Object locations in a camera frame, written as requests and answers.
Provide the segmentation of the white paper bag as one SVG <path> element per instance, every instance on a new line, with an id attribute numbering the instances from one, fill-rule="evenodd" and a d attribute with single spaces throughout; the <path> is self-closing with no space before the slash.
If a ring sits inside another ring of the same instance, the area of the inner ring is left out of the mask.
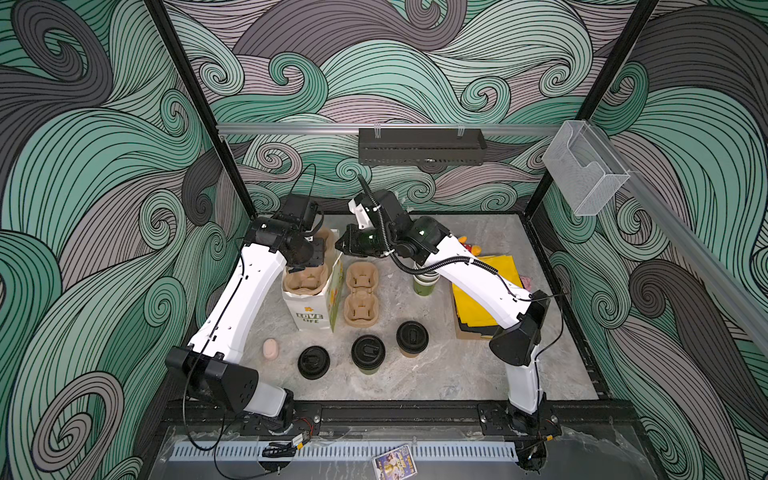
<path id="1" fill-rule="evenodd" d="M 344 283 L 342 254 L 336 253 L 331 277 L 318 295 L 293 295 L 282 288 L 283 301 L 300 331 L 335 329 Z"/>

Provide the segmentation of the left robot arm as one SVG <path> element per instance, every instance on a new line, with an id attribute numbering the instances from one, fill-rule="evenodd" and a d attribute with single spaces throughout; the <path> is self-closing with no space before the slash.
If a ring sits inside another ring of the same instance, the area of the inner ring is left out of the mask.
<path id="1" fill-rule="evenodd" d="M 290 194 L 270 217 L 249 225 L 232 276 L 218 302 L 185 346 L 170 349 L 167 369 L 184 380 L 187 395 L 232 413 L 283 418 L 292 395 L 243 366 L 247 337 L 266 295 L 285 270 L 319 267 L 324 241 L 315 237 L 319 205 L 308 195 Z"/>

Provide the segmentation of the black cup lid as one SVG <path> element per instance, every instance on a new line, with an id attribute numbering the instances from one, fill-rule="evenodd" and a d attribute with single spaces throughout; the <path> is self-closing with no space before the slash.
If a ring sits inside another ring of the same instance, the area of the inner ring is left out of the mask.
<path id="1" fill-rule="evenodd" d="M 353 342 L 351 347 L 352 361 L 359 369 L 379 368 L 385 356 L 385 345 L 375 335 L 362 335 Z"/>
<path id="2" fill-rule="evenodd" d="M 400 350 L 423 352 L 428 346 L 429 334 L 420 322 L 406 321 L 398 327 L 396 341 Z"/>

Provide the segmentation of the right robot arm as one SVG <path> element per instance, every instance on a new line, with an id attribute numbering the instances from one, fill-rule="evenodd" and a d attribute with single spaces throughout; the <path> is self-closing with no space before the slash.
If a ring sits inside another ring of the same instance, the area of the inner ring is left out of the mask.
<path id="1" fill-rule="evenodd" d="M 469 295 L 498 325 L 489 347 L 505 364 L 508 403 L 526 415 L 537 413 L 544 391 L 536 360 L 548 296 L 505 279 L 434 218 L 411 218 L 389 190 L 360 193 L 348 208 L 355 222 L 336 248 L 353 257 L 388 258 L 412 276 L 435 272 Z"/>

